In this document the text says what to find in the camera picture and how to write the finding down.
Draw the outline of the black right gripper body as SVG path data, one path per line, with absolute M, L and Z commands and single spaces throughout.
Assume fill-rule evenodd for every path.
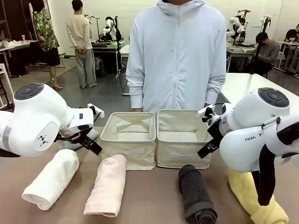
M 208 142 L 208 146 L 219 146 L 223 138 L 222 134 L 222 123 L 223 119 L 220 115 L 210 114 L 208 115 L 207 123 L 209 125 L 208 133 L 212 139 Z

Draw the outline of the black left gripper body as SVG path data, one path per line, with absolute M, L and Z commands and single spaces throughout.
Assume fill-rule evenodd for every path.
M 94 141 L 89 138 L 87 135 L 92 130 L 92 127 L 89 127 L 84 130 L 80 130 L 78 133 L 72 135 L 71 137 L 63 137 L 60 133 L 57 134 L 57 140 L 69 141 L 74 144 L 81 144 L 84 147 L 91 147 Z

